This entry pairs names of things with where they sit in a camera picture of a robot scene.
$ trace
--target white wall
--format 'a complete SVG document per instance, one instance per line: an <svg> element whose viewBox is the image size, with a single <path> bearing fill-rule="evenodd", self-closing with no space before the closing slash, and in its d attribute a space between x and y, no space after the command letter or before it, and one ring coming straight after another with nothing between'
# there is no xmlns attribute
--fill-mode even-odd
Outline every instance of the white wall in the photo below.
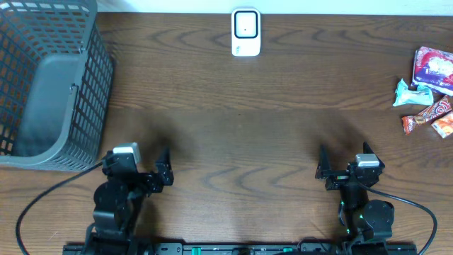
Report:
<svg viewBox="0 0 453 255"><path fill-rule="evenodd" d="M246 6L261 13L453 16L453 0L98 0L99 11L231 13Z"/></svg>

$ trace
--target wooden table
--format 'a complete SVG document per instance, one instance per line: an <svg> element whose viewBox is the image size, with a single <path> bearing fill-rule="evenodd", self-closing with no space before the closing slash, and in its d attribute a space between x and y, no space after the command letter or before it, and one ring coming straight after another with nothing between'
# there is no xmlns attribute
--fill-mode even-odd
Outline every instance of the wooden table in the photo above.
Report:
<svg viewBox="0 0 453 255"><path fill-rule="evenodd" d="M420 46L453 52L453 20L393 16L262 17L257 57L231 56L230 15L101 13L117 60L101 155L140 145L144 168L170 145L175 183L146 200L141 236L186 242L296 242L345 234L338 192L314 179L319 145L344 169L368 141L386 164L379 190L428 206L439 230L428 254L453 249L453 138L425 125L406 136L393 108ZM19 252L16 218L73 173L0 171L0 254ZM93 222L97 170L37 203L24 219L31 254L60 254ZM427 241L422 210L396 208L392 241Z"/></svg>

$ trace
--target brown candy wrapper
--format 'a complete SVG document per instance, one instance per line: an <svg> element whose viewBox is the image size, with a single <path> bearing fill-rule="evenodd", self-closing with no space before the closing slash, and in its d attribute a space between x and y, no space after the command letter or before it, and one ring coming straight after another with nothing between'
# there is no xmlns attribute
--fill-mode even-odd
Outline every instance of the brown candy wrapper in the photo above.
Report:
<svg viewBox="0 0 453 255"><path fill-rule="evenodd" d="M403 117L403 128L406 135L409 135L416 127L425 124L426 122L440 117L444 113L452 110L452 106L448 101L448 96L444 96L437 103L422 110L415 116Z"/></svg>
<svg viewBox="0 0 453 255"><path fill-rule="evenodd" d="M436 120L431 126L439 133L442 138L446 138L453 133L453 112Z"/></svg>

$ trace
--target basket bottom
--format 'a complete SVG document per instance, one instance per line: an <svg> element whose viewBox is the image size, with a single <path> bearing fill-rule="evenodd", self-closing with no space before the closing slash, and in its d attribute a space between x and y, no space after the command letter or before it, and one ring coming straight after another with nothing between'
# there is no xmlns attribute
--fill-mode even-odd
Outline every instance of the basket bottom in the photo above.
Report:
<svg viewBox="0 0 453 255"><path fill-rule="evenodd" d="M14 142L13 156L36 156L57 141L80 57L55 54L39 63Z"/></svg>

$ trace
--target plastic basket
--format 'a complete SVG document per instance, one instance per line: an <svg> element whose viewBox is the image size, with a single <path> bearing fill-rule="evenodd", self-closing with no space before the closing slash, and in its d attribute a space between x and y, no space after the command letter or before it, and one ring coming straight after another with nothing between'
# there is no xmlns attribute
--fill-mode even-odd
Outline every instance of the plastic basket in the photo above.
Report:
<svg viewBox="0 0 453 255"><path fill-rule="evenodd" d="M113 76L96 1L0 1L0 12L0 164L89 167Z"/></svg>

